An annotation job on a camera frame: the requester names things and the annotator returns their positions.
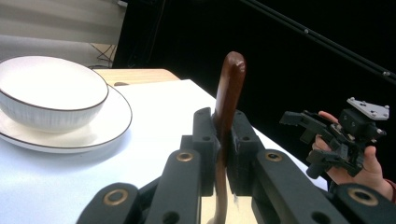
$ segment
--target white plate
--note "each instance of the white plate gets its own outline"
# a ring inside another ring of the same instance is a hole
[[[11,144],[51,153],[78,153],[106,147],[131,125],[132,110],[114,88],[98,115],[86,126],[69,133],[45,133],[25,127],[0,110],[0,137]]]

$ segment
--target bowl rim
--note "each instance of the bowl rim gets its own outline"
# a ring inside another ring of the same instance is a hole
[[[60,59],[60,60],[68,61],[68,60],[66,60],[66,59],[57,58],[57,57],[51,57],[51,56],[38,56],[38,55],[37,55],[37,56],[34,56],[34,55],[30,55],[30,56],[16,56],[16,57],[11,57],[11,58],[8,58],[8,59],[5,59],[5,60],[1,60],[1,61],[0,61],[0,64],[3,63],[3,62],[5,62],[5,61],[12,60],[12,59],[16,59],[16,58],[25,58],[25,57],[45,57],[45,58],[53,58],[53,59]],[[6,93],[5,91],[3,91],[3,89],[1,88],[1,86],[0,86],[0,93],[2,93],[3,95],[5,95],[8,99],[13,100],[13,101],[16,101],[17,103],[20,103],[20,104],[22,104],[22,105],[28,105],[28,106],[31,106],[31,107],[34,107],[34,108],[43,109],[43,110],[50,110],[50,111],[60,111],[60,112],[82,111],[82,110],[88,110],[88,109],[91,109],[91,108],[95,108],[95,107],[97,107],[97,106],[99,106],[99,105],[102,105],[102,104],[104,103],[104,101],[107,99],[108,95],[109,95],[109,89],[108,89],[108,86],[109,86],[109,85],[106,83],[105,79],[104,79],[102,76],[100,76],[100,75],[99,75],[96,71],[94,71],[93,69],[91,69],[91,68],[89,68],[89,67],[86,67],[86,66],[84,66],[84,65],[81,65],[81,64],[79,64],[79,63],[75,63],[75,64],[78,64],[78,65],[80,65],[80,66],[82,66],[82,67],[84,67],[84,68],[87,68],[88,70],[94,72],[97,76],[99,76],[99,78],[101,78],[101,79],[104,81],[104,83],[105,83],[105,85],[106,85],[106,95],[105,95],[105,97],[104,97],[100,102],[98,102],[98,103],[96,103],[96,104],[94,104],[94,105],[90,105],[90,106],[86,106],[86,107],[82,107],[82,108],[76,108],[76,109],[60,109],[60,108],[45,107],[45,106],[41,106],[41,105],[34,105],[34,104],[31,104],[31,103],[25,102],[25,101],[23,101],[23,100],[17,99],[17,98],[15,98],[15,97],[13,97],[12,95],[10,95],[10,94]]]

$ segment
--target white table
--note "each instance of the white table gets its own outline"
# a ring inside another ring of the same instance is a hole
[[[0,223],[76,223],[103,187],[116,182],[145,186],[162,174],[168,155],[179,149],[181,136],[192,133],[193,113],[208,106],[213,112],[215,106],[215,99],[190,80],[116,89],[130,103],[133,120],[111,147],[51,154],[0,140]],[[266,148],[287,153],[262,133],[257,134]],[[314,183],[327,188],[322,178]]]

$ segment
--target gray floor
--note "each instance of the gray floor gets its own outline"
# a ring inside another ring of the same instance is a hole
[[[50,56],[90,68],[111,67],[111,61],[102,51],[105,50],[100,51],[90,43],[0,35],[0,62],[18,56]]]

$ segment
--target wooden knife handle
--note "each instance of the wooden knife handle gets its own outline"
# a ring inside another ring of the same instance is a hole
[[[216,162],[216,213],[215,224],[225,223],[227,216],[226,166],[228,150],[231,146],[231,129],[239,96],[245,80],[246,63],[238,52],[230,52],[224,59],[216,96],[213,123],[220,141],[220,151]]]

